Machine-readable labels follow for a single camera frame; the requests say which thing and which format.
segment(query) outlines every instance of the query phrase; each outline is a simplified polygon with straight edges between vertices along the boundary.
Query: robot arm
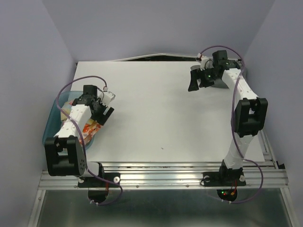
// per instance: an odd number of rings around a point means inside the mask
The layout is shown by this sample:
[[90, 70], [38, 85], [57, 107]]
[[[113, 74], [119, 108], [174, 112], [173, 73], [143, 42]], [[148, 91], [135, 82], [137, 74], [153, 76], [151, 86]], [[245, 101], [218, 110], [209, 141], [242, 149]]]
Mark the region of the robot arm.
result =
[[[114, 98], [115, 95], [109, 91], [102, 92], [98, 97], [96, 86], [84, 85], [83, 94], [72, 103], [70, 118], [81, 130], [90, 118], [104, 125], [114, 111], [108, 106]], [[46, 139], [45, 154], [49, 175], [91, 176], [87, 173], [87, 166], [95, 175], [100, 175], [99, 163], [86, 161], [79, 137], [75, 125], [67, 119], [53, 138]], [[67, 155], [60, 154], [63, 150], [67, 151]]]
[[[205, 69], [205, 65], [209, 61], [213, 61], [213, 68]], [[226, 51], [214, 52], [213, 59], [202, 57], [201, 67], [191, 70], [188, 91], [212, 86], [216, 80], [222, 80], [231, 91], [234, 91], [237, 78], [241, 74], [240, 64], [237, 60], [229, 60]], [[264, 127], [268, 103], [265, 98], [259, 98], [251, 90], [246, 80], [240, 77], [236, 88], [235, 105], [232, 122], [234, 124], [233, 133], [235, 133], [237, 145], [245, 156], [253, 137]], [[243, 159], [232, 140], [219, 172], [204, 173], [209, 177], [204, 185], [230, 186], [233, 181], [237, 181], [239, 186], [245, 185], [245, 181], [238, 181], [243, 175]]]

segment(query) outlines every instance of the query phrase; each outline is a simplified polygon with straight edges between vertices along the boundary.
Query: wall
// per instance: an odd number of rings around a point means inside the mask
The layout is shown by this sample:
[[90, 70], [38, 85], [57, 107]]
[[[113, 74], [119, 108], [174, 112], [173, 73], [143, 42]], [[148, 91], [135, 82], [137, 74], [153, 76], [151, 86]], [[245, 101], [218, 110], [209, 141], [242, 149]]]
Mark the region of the wall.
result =
[[248, 82], [269, 102], [265, 129], [285, 163], [297, 216], [303, 224], [303, 1], [276, 0], [245, 60]]
[[0, 226], [27, 226], [51, 104], [75, 70], [41, 0], [0, 0]]
[[214, 44], [245, 53], [273, 2], [43, 0], [78, 61], [160, 52], [196, 55]]

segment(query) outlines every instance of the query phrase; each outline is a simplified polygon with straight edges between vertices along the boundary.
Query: white table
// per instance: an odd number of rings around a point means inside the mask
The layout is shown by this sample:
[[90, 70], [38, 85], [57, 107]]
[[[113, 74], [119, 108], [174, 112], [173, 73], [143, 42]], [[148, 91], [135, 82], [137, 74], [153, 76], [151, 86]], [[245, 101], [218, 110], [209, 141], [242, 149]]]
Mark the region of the white table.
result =
[[[232, 93], [222, 88], [188, 92], [196, 62], [79, 62], [75, 79], [103, 77], [116, 94], [115, 111], [87, 151], [99, 162], [221, 162], [232, 140]], [[104, 86], [99, 79], [75, 82]], [[252, 141], [246, 158], [263, 162], [263, 144]]]

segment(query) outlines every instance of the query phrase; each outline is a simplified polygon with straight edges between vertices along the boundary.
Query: blue bin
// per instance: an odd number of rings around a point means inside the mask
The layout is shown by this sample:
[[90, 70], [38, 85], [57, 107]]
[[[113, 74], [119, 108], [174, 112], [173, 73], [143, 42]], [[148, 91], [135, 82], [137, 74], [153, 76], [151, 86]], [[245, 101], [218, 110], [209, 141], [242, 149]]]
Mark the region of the blue bin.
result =
[[[64, 103], [71, 101], [75, 98], [79, 98], [82, 94], [83, 94], [82, 91], [67, 91], [61, 93], [59, 97], [59, 106], [63, 107]], [[62, 122], [60, 117], [60, 110], [57, 108], [56, 101], [54, 101], [43, 134], [43, 138], [42, 138], [43, 145], [45, 144], [46, 138], [54, 137], [54, 135], [60, 130], [61, 124]], [[94, 141], [94, 137], [91, 139], [91, 141], [88, 144], [86, 144], [85, 148], [88, 149], [93, 143], [93, 141]]]

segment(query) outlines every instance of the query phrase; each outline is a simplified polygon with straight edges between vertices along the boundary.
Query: gray wall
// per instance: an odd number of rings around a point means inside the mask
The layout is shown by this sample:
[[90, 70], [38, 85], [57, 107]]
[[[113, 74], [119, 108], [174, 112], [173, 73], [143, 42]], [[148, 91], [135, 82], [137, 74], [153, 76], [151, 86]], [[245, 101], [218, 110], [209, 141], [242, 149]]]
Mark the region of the gray wall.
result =
[[248, 82], [269, 102], [265, 129], [285, 163], [303, 225], [303, 1], [276, 0], [245, 60]]
[[41, 0], [0, 5], [0, 226], [27, 226], [47, 117], [75, 65]]
[[274, 0], [43, 0], [79, 61], [197, 54], [224, 44], [245, 53]]

